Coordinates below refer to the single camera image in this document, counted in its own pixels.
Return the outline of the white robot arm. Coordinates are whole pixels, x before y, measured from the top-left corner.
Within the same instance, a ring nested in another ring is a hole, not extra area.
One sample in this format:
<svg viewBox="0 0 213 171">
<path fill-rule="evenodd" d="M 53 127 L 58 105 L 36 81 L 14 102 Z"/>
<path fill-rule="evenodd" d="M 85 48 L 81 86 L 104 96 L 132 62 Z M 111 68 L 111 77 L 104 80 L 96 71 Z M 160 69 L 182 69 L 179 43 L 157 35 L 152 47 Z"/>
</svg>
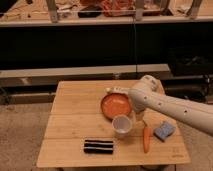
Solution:
<svg viewBox="0 0 213 171">
<path fill-rule="evenodd" d="M 150 108 L 213 137 L 213 106 L 160 94 L 158 84 L 155 77 L 145 75 L 128 90 L 136 113 Z"/>
</svg>

